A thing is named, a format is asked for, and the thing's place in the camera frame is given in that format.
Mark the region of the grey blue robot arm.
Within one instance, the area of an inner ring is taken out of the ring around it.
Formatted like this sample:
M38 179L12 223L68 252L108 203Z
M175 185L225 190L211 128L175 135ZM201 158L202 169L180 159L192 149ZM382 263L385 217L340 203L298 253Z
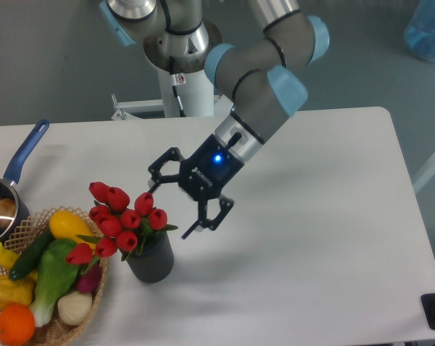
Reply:
M295 71L328 50L325 23L296 1L252 1L264 37L239 49L222 42L201 1L102 1L99 8L122 45L143 46L166 117L211 116L215 92L232 102L189 158L170 148L149 167L152 190L175 182L197 202L193 231L215 230L233 207L224 186L305 103Z

